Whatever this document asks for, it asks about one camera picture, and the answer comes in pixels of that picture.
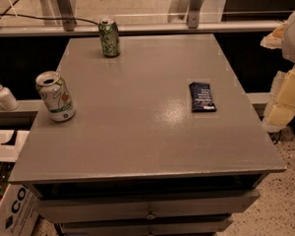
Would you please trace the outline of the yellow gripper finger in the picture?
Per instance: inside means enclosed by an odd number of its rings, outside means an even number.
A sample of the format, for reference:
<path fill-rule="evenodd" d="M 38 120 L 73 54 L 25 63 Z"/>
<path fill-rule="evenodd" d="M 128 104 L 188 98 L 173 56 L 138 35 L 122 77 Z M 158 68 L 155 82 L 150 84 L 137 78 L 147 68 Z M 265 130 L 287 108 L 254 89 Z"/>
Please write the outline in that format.
<path fill-rule="evenodd" d="M 273 32 L 262 39 L 261 46 L 268 49 L 280 49 L 282 47 L 284 29 L 285 23 L 282 23 Z"/>
<path fill-rule="evenodd" d="M 295 65 L 287 73 L 278 71 L 273 79 L 262 125 L 269 133 L 284 129 L 295 117 Z"/>

